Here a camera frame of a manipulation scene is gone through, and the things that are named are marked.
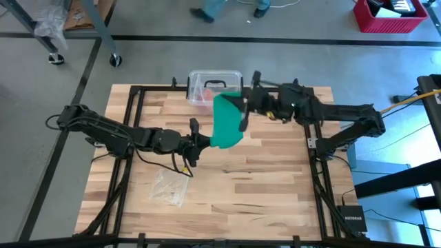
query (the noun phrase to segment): shoe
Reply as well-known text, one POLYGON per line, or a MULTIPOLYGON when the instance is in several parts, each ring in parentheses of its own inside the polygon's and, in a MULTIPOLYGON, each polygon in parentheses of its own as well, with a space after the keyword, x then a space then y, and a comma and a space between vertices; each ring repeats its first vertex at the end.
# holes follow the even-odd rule
POLYGON ((268 8, 266 8, 264 10, 259 10, 258 8, 256 8, 256 10, 254 11, 254 17, 262 18, 265 16, 265 14, 267 14, 268 10, 269 10, 269 6, 268 6, 268 8))
POLYGON ((214 19, 210 17, 208 14, 205 14, 205 12, 202 9, 190 9, 190 13, 192 13, 193 17, 199 18, 204 20, 206 23, 212 23, 214 19))

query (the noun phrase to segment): plastic container lid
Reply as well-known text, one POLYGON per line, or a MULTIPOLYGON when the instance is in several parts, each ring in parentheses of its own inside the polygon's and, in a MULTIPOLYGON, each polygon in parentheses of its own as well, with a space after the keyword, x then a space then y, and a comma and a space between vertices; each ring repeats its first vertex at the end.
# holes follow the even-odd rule
POLYGON ((188 75, 188 102, 196 106, 213 106, 221 92, 240 92, 242 74, 228 70, 194 70, 188 75))

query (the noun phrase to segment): caster wheel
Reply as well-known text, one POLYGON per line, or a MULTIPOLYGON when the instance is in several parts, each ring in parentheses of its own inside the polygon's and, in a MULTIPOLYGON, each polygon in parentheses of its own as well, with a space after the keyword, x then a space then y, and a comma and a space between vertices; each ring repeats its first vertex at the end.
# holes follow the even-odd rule
POLYGON ((64 58, 63 56, 61 56, 60 54, 58 55, 58 60, 54 60, 54 58, 52 58, 52 56, 49 55, 49 63, 51 63, 52 65, 63 65, 64 64, 64 58))
POLYGON ((121 63, 123 62, 123 58, 121 58, 121 56, 117 56, 115 58, 115 56, 111 55, 110 56, 110 65, 117 68, 121 65, 121 63))

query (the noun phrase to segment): blue jeans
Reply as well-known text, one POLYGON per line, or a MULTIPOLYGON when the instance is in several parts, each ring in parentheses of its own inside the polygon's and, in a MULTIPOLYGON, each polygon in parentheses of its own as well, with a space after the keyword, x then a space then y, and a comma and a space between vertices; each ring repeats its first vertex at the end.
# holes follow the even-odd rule
MULTIPOLYGON (((257 8, 259 10, 266 10, 269 7, 270 2, 270 0, 257 0, 257 8)), ((226 0, 205 0, 204 12, 209 17, 215 18, 225 3, 226 0)))

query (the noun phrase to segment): cart leg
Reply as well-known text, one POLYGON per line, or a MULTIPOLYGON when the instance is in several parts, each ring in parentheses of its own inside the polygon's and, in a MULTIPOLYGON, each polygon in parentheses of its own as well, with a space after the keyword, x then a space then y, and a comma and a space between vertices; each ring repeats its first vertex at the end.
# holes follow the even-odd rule
POLYGON ((112 50, 110 64, 117 68, 120 66, 123 60, 116 50, 115 41, 113 40, 112 35, 110 35, 108 28, 105 26, 98 10, 95 8, 93 0, 81 0, 81 3, 83 4, 85 11, 88 13, 89 18, 92 20, 95 30, 99 33, 104 44, 112 50))
MULTIPOLYGON (((14 17, 20 21, 26 30, 34 34, 36 21, 32 20, 30 15, 17 3, 15 0, 0 0, 0 3, 8 9, 14 17)), ((35 36, 35 39, 49 51, 49 63, 54 65, 61 65, 64 63, 63 56, 58 54, 58 49, 52 44, 49 37, 35 36)))

